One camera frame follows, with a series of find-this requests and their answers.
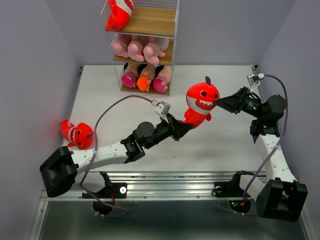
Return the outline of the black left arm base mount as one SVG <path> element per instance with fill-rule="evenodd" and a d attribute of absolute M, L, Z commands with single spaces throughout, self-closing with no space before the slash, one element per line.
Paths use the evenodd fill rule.
<path fill-rule="evenodd" d="M 126 199 L 128 192 L 128 184 L 126 182 L 112 182 L 106 172 L 100 172 L 103 178 L 103 185 L 98 190 L 91 191 L 85 187 L 84 183 L 80 183 L 82 188 L 82 196 L 93 199 L 92 209 L 95 216 L 101 218 L 120 218 L 126 216 L 129 211 L 116 205 L 116 199 Z"/>

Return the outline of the boy doll pink shorts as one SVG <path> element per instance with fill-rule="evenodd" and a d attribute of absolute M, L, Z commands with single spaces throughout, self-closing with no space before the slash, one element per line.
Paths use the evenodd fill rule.
<path fill-rule="evenodd" d="M 121 82 L 125 87 L 135 88 L 139 76 L 139 64 L 132 62 L 125 63 L 124 73 L 121 76 Z"/>

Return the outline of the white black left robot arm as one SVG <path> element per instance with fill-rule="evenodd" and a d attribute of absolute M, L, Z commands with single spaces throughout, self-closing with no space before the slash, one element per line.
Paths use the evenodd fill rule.
<path fill-rule="evenodd" d="M 193 125 L 175 119 L 171 114 L 157 125 L 141 122 L 127 138 L 98 149 L 70 150 L 57 148 L 39 167 L 47 196 L 55 198 L 68 192 L 74 184 L 84 183 L 89 170 L 113 164 L 128 164 L 143 158 L 145 150 L 167 138 L 179 141 Z"/>

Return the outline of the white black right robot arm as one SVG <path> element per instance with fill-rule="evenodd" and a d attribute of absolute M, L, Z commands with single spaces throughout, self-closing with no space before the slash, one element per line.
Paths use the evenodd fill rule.
<path fill-rule="evenodd" d="M 231 209 L 243 215 L 248 213 L 251 201 L 254 201 L 259 217 L 296 222 L 308 189 L 291 173 L 281 149 L 283 135 L 279 133 L 278 121 L 286 115 L 286 99 L 278 94 L 262 102 L 255 93 L 243 87 L 214 103 L 230 113 L 245 112 L 255 117 L 250 135 L 263 160 L 261 167 L 265 170 L 266 183 L 253 172 L 238 170 L 230 181 L 215 182 L 212 194 L 217 198 L 230 198 Z"/>

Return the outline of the red fish plush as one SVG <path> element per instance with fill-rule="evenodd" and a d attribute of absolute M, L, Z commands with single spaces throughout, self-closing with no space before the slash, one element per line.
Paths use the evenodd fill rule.
<path fill-rule="evenodd" d="M 199 127 L 205 120 L 212 119 L 211 111 L 216 106 L 214 102 L 220 99 L 218 89 L 212 84 L 209 76 L 205 82 L 191 86 L 185 95 L 188 109 L 184 113 L 182 123 L 191 124 L 193 129 Z"/>
<path fill-rule="evenodd" d="M 106 32 L 119 31 L 128 23 L 135 8 L 135 0 L 108 0 L 110 15 L 105 27 Z"/>

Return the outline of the boy doll orange shorts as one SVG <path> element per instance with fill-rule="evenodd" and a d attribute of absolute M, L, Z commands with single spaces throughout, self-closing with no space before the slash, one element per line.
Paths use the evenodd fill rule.
<path fill-rule="evenodd" d="M 143 92 L 148 92 L 151 82 L 154 80 L 156 75 L 156 68 L 153 64 L 147 64 L 141 71 L 140 76 L 137 80 L 138 88 Z"/>

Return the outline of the pink pig plush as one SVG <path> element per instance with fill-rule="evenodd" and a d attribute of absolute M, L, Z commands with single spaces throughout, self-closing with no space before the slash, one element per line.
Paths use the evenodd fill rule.
<path fill-rule="evenodd" d="M 111 43 L 111 48 L 115 55 L 123 58 L 129 58 L 128 46 L 131 39 L 132 37 L 130 34 L 116 33 Z"/>
<path fill-rule="evenodd" d="M 145 60 L 143 50 L 148 43 L 148 38 L 143 35 L 132 35 L 131 41 L 127 47 L 128 56 L 137 62 Z"/>
<path fill-rule="evenodd" d="M 165 51 L 169 46 L 170 40 L 166 37 L 149 36 L 148 43 L 143 49 L 144 59 L 152 65 L 158 65 L 160 58 L 166 56 Z"/>

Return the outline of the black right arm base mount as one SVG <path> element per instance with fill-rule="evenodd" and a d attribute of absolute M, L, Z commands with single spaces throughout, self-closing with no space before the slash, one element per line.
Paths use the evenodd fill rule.
<path fill-rule="evenodd" d="M 211 192 L 217 198 L 231 198 L 229 200 L 230 210 L 242 216 L 254 216 L 255 214 L 249 213 L 251 209 L 251 200 L 235 200 L 235 198 L 243 197 L 244 190 L 240 187 L 241 176 L 250 176 L 254 174 L 249 171 L 238 170 L 233 174 L 230 181 L 216 181 L 214 188 Z"/>

